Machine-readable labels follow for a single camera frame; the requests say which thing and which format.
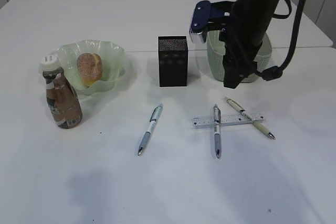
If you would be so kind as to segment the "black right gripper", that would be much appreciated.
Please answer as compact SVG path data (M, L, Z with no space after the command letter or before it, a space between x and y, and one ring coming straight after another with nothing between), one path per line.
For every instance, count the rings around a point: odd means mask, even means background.
M245 78L257 71L257 63L254 59L262 42L256 46L249 44L237 35L231 25L226 25L220 31L219 40L225 44L223 85L226 88L235 89Z

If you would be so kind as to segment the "blue black right robot arm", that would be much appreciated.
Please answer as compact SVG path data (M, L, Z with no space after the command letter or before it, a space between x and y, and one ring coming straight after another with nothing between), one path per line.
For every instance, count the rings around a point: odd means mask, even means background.
M295 52L306 0L299 0L297 5L290 46L281 66L260 72L254 61L278 2L279 0L236 0L233 4L230 22L219 34L219 39L225 43L224 87L234 89L250 74L256 74L266 81L278 79L288 67Z

